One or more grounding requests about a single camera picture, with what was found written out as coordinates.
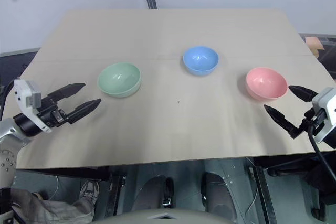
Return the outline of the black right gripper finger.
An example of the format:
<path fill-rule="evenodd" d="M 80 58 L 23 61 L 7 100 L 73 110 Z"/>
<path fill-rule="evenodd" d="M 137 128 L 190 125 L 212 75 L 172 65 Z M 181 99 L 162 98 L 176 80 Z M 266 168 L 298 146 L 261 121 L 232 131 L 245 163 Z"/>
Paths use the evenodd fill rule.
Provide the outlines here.
<path fill-rule="evenodd" d="M 296 138 L 301 134 L 301 130 L 286 120 L 281 112 L 268 105 L 264 105 L 264 108 L 272 120 L 283 128 L 292 138 Z"/>
<path fill-rule="evenodd" d="M 290 85 L 288 88 L 296 97 L 302 101 L 312 101 L 312 99 L 318 95 L 318 93 L 315 91 L 302 86 Z"/>

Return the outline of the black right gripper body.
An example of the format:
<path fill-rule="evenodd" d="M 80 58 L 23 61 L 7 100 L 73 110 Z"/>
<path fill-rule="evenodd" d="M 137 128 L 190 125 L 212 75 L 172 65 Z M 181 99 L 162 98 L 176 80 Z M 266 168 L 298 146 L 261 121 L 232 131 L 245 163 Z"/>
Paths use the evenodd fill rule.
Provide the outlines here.
<path fill-rule="evenodd" d="M 318 112 L 315 112 L 313 108 L 308 110 L 304 114 L 304 119 L 296 130 L 296 136 L 299 136 L 303 132 L 308 133 L 310 126 L 313 127 L 313 136 L 316 136 L 324 127 L 324 120 L 326 119 L 325 109 L 321 108 Z"/>

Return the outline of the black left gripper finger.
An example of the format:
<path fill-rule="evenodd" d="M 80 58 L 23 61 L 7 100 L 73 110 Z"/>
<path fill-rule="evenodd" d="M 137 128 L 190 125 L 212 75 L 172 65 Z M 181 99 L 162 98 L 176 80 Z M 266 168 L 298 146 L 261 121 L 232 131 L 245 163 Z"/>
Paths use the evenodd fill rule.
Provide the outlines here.
<path fill-rule="evenodd" d="M 100 104 L 101 99 L 96 99 L 83 103 L 75 108 L 74 111 L 67 114 L 67 122 L 73 124 L 94 111 Z"/>
<path fill-rule="evenodd" d="M 56 103 L 79 92 L 85 86 L 84 83 L 72 83 L 48 94 L 48 100 Z"/>

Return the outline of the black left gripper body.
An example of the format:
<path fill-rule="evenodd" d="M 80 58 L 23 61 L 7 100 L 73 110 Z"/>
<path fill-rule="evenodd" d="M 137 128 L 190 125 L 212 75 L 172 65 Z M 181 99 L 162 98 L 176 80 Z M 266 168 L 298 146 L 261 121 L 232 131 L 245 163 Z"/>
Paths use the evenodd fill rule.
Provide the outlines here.
<path fill-rule="evenodd" d="M 71 124 L 69 116 L 58 107 L 58 101 L 64 98 L 45 97 L 41 101 L 41 106 L 37 109 L 37 117 L 48 127 L 60 127 L 65 123 Z"/>

